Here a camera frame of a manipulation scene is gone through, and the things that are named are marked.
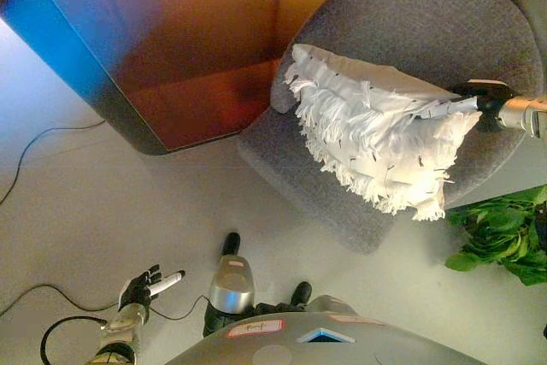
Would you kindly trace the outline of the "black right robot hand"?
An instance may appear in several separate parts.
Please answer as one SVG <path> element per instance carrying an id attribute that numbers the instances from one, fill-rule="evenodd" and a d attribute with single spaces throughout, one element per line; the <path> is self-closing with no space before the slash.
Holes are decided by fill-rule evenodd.
<path id="1" fill-rule="evenodd" d="M 421 120 L 443 121 L 454 127 L 461 135 L 474 127 L 480 132 L 501 132 L 505 126 L 500 112 L 505 103 L 517 93 L 499 80 L 471 79 L 451 86 L 455 94 L 450 100 L 422 110 L 417 117 Z"/>

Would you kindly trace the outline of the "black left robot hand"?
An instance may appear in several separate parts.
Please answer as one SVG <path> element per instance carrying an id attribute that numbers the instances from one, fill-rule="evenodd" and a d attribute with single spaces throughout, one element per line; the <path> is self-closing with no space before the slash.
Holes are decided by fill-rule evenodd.
<path id="1" fill-rule="evenodd" d="M 185 270 L 178 270 L 165 277 L 160 265 L 153 265 L 126 282 L 118 298 L 117 310 L 121 311 L 130 304 L 139 304 L 148 309 L 153 298 L 178 284 L 185 274 Z"/>

